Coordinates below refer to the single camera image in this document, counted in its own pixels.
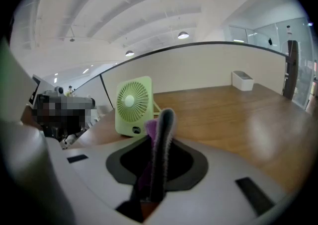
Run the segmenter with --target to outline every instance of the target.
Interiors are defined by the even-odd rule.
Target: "ceiling light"
[[[126,56],[133,56],[135,53],[133,52],[133,51],[131,51],[131,50],[128,50],[127,52],[126,52]]]
[[[187,32],[180,32],[178,35],[178,39],[182,40],[182,39],[186,39],[189,37],[189,34]]]

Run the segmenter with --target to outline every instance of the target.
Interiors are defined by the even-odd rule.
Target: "glass partition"
[[[290,56],[288,40],[298,42],[299,66],[293,101],[304,109],[308,102],[314,78],[313,42],[309,28],[305,18],[273,23],[255,30],[230,26],[232,41],[239,40],[240,42],[268,48],[286,56]]]

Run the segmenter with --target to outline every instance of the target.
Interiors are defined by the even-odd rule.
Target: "black slot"
[[[238,179],[235,183],[243,192],[258,216],[274,206],[274,202],[272,202],[249,177]]]
[[[80,154],[80,155],[76,155],[73,157],[69,157],[68,161],[69,161],[69,163],[73,163],[73,162],[77,162],[77,161],[80,161],[83,159],[88,159],[88,157],[85,154]]]

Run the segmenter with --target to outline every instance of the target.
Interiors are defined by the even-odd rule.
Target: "black brush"
[[[155,146],[153,148],[150,201],[160,202],[165,196],[168,174],[168,156],[175,128],[175,113],[164,109],[158,116]]]

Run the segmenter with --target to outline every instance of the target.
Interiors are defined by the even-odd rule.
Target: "white box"
[[[254,79],[242,71],[232,72],[232,85],[241,91],[252,91]]]

